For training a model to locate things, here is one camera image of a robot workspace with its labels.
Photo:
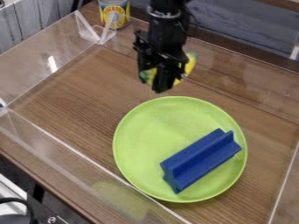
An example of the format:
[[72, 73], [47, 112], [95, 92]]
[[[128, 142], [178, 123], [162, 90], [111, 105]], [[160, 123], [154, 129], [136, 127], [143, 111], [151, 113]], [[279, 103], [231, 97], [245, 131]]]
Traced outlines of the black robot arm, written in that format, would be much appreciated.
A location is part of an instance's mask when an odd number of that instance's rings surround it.
[[160, 94], [174, 87], [186, 74], [189, 56], [183, 51], [187, 41], [191, 0], [151, 0], [148, 30], [135, 30], [134, 49], [138, 52], [139, 79], [148, 82], [154, 69], [152, 90]]

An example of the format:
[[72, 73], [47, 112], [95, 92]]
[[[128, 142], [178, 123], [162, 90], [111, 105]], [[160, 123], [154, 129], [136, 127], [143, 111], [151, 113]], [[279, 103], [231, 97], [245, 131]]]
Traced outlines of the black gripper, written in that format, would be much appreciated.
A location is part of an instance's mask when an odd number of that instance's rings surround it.
[[160, 94], [182, 79], [189, 63], [183, 46], [187, 41], [190, 16], [186, 12], [174, 15], [150, 16], [148, 30], [135, 30], [134, 49], [138, 51], [139, 79], [147, 78], [143, 71], [156, 68], [152, 90]]

